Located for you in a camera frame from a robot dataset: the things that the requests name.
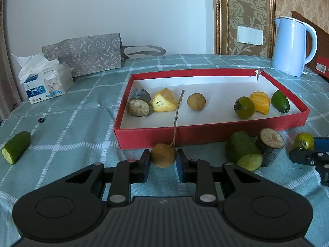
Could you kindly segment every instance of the blue label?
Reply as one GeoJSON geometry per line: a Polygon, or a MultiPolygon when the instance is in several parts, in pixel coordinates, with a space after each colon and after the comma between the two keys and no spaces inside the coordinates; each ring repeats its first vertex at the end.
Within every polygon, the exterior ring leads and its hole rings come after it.
{"type": "Polygon", "coordinates": [[[54,92],[50,93],[49,95],[46,95],[46,97],[52,97],[56,94],[63,94],[63,92],[62,91],[54,91],[54,92]]]}
{"type": "Polygon", "coordinates": [[[43,94],[45,92],[46,92],[46,90],[44,89],[43,85],[26,91],[28,97],[37,96],[37,95],[43,94]]]}
{"type": "Polygon", "coordinates": [[[26,83],[28,83],[28,82],[31,82],[31,81],[33,81],[33,80],[36,80],[37,78],[38,78],[38,75],[34,75],[34,76],[30,77],[30,78],[27,78],[26,81],[25,81],[24,83],[26,84],[26,83]]]}

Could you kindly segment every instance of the light blue kettle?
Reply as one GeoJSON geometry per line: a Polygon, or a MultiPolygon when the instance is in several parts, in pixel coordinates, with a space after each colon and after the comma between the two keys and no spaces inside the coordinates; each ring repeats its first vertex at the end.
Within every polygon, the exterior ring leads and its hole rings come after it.
{"type": "Polygon", "coordinates": [[[304,65],[312,60],[317,49],[316,31],[305,22],[291,17],[280,17],[274,20],[277,27],[273,51],[272,67],[300,77],[304,65]],[[306,32],[312,37],[312,50],[306,56],[306,32]]]}

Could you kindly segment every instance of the gold decorative trim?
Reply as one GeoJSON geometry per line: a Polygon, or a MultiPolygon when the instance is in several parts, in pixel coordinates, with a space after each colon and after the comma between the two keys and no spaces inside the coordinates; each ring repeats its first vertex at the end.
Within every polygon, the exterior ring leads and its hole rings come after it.
{"type": "Polygon", "coordinates": [[[228,0],[214,0],[214,53],[228,54],[229,5],[228,0]]]}
{"type": "MultiPolygon", "coordinates": [[[[229,45],[229,1],[214,0],[214,53],[227,55],[229,45]]],[[[269,0],[268,57],[272,57],[275,36],[275,0],[269,0]]]]}

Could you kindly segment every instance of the kettle handle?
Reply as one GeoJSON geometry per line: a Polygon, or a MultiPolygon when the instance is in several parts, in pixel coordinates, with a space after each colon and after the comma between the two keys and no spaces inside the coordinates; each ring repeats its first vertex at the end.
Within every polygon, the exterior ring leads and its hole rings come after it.
{"type": "Polygon", "coordinates": [[[305,58],[304,61],[304,65],[307,64],[308,62],[310,62],[312,60],[312,58],[315,56],[316,54],[316,50],[317,50],[317,36],[316,36],[316,31],[315,29],[308,25],[307,23],[305,23],[306,26],[306,31],[308,31],[310,33],[310,36],[312,37],[312,49],[310,51],[310,54],[308,55],[307,58],[305,58]]]}

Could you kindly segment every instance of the barcode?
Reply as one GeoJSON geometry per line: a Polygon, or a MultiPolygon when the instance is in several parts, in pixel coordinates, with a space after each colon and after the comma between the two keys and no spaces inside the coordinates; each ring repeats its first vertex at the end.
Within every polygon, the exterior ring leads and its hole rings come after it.
{"type": "Polygon", "coordinates": [[[325,73],[325,72],[326,72],[326,68],[327,68],[327,67],[326,67],[325,65],[322,65],[322,64],[317,63],[315,69],[317,69],[317,70],[319,70],[319,71],[325,73]]]}

